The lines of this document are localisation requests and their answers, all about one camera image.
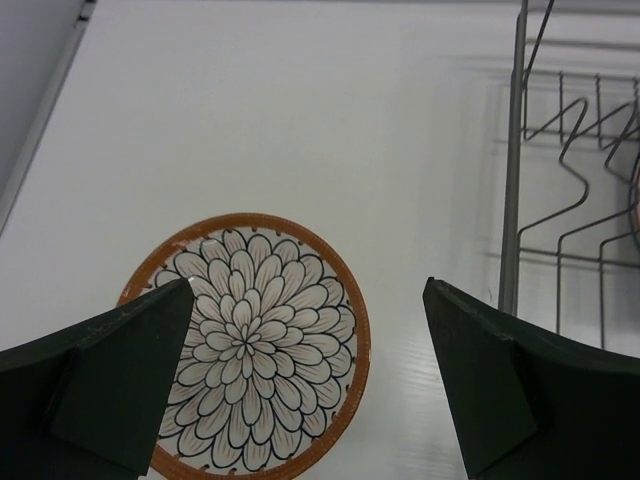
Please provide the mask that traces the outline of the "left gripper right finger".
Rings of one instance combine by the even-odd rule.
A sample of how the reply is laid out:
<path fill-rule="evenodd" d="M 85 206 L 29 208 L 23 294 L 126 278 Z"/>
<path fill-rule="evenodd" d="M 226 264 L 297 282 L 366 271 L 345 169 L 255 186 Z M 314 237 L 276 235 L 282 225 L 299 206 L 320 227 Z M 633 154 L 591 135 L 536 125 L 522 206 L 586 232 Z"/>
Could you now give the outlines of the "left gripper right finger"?
<path fill-rule="evenodd" d="M 471 479 L 636 479 L 639 361 L 429 278 L 430 336 Z"/>

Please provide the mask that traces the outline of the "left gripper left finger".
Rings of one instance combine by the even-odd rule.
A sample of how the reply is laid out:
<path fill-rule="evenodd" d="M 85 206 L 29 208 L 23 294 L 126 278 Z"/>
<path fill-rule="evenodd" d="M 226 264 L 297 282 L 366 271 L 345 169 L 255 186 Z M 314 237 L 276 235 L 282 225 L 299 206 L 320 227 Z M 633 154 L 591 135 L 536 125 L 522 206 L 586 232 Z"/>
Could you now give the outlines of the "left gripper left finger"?
<path fill-rule="evenodd" d="M 185 279 L 1 353 L 4 479 L 147 474 L 190 324 Z"/>

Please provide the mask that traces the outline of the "floral orange-rim plate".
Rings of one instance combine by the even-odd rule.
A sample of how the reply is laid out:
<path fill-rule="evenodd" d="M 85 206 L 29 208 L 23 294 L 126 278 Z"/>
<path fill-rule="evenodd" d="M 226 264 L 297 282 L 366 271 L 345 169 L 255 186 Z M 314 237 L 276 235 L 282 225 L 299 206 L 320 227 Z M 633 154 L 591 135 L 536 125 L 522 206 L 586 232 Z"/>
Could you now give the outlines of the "floral orange-rim plate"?
<path fill-rule="evenodd" d="M 370 367 L 359 286 L 311 230 L 233 213 L 165 240 L 129 302 L 186 279 L 194 303 L 151 466 L 165 479 L 293 479 L 351 423 Z"/>

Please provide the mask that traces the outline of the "sunburst pattern grey-rim plate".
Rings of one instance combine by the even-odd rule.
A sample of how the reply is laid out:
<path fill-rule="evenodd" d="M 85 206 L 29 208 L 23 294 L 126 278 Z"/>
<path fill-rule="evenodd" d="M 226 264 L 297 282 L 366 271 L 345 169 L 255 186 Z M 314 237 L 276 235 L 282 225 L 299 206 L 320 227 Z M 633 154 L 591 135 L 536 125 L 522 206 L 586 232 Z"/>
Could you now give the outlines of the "sunburst pattern grey-rim plate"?
<path fill-rule="evenodd" d="M 640 250 L 639 186 L 639 161 L 636 161 L 633 167 L 631 186 L 629 189 L 629 223 L 632 231 L 632 239 L 637 250 Z"/>

